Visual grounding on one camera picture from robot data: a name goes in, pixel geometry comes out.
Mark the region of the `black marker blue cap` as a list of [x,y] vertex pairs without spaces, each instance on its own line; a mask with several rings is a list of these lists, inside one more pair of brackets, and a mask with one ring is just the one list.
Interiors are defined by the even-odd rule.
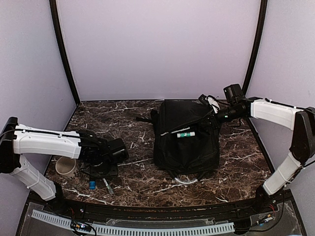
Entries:
[[90,190],[96,189],[96,182],[95,181],[89,181],[89,189]]

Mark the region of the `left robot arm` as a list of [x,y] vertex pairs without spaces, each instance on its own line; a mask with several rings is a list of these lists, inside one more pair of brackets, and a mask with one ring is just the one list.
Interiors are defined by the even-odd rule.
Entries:
[[28,153],[63,156],[92,165],[114,160],[109,143],[93,133],[37,129],[10,117],[0,133],[0,172],[14,176],[41,199],[50,201],[58,214],[69,211],[69,202],[63,199],[62,188],[26,159]]

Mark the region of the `white pen blue cap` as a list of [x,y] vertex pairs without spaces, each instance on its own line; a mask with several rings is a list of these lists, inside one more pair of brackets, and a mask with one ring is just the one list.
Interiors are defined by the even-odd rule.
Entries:
[[166,134],[178,133],[178,132],[182,132],[182,131],[189,130],[189,129],[190,129],[190,127],[186,127],[186,128],[182,128],[182,129],[178,129],[178,130],[174,130],[174,131],[167,131],[167,132],[162,133],[161,136],[164,136]]

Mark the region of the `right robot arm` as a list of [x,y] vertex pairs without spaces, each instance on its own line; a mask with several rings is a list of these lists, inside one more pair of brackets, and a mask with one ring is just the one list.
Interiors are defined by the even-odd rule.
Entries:
[[205,98],[206,104],[214,108],[215,118],[225,123],[239,118],[266,120],[293,132],[289,153],[275,172],[263,183],[260,195],[251,203],[255,213],[262,213],[270,205],[270,198],[309,164],[315,154],[315,109],[300,108],[275,102],[267,98],[247,98],[239,84],[224,88],[225,108],[219,108],[220,101],[211,95]]

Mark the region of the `white glue stick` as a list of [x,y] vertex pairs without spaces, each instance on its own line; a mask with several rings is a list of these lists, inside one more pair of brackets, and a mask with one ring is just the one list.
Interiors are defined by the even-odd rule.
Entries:
[[184,137],[193,137],[195,136],[195,132],[183,132],[183,133],[177,133],[178,138],[184,138]]

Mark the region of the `black student bag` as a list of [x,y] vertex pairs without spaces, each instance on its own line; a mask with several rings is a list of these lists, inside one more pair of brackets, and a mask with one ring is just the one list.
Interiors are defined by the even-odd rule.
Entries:
[[[216,170],[220,163],[219,134],[221,126],[215,120],[212,107],[200,101],[165,100],[159,110],[151,110],[150,119],[137,117],[137,121],[153,125],[155,141],[154,164],[172,177],[197,174],[201,178]],[[193,137],[178,138],[177,133],[166,134],[190,127],[183,132],[195,132]]]

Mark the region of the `white thin pen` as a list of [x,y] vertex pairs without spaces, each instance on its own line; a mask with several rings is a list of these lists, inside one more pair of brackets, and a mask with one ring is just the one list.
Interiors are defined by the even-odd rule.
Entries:
[[112,189],[111,186],[108,184],[107,180],[106,180],[105,178],[103,178],[102,180],[103,180],[103,182],[104,182],[104,184],[105,184],[105,186],[106,186],[106,188],[107,188],[109,194],[113,195],[113,194],[114,194],[113,189]]

